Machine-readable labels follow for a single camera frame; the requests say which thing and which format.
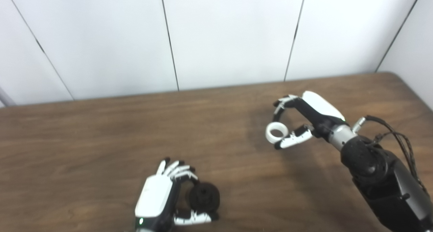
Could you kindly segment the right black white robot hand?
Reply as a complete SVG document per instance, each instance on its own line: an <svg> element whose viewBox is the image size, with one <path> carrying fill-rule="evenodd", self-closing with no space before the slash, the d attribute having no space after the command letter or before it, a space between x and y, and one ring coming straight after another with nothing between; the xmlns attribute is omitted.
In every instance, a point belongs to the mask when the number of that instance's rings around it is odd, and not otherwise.
<svg viewBox="0 0 433 232"><path fill-rule="evenodd" d="M303 143L312 137L329 140L333 127L347 125L344 116L322 96L312 91L303 92L302 96L286 95L273 104L276 109L272 122L265 130L266 139L274 144L275 149L285 149ZM294 108L310 123L304 124L294 131L280 122L286 109Z"/></svg>

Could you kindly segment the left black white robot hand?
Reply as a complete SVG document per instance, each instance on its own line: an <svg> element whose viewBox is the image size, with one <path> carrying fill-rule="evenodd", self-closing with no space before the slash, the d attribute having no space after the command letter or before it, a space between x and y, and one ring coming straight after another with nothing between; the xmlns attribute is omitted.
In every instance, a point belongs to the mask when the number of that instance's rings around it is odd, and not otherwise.
<svg viewBox="0 0 433 232"><path fill-rule="evenodd" d="M189 210L178 209L181 186L191 182L186 200ZM135 207L136 232L171 232L176 226L191 226L219 220L221 195L209 182L201 182L195 168L184 161L164 158L154 175L145 180Z"/></svg>

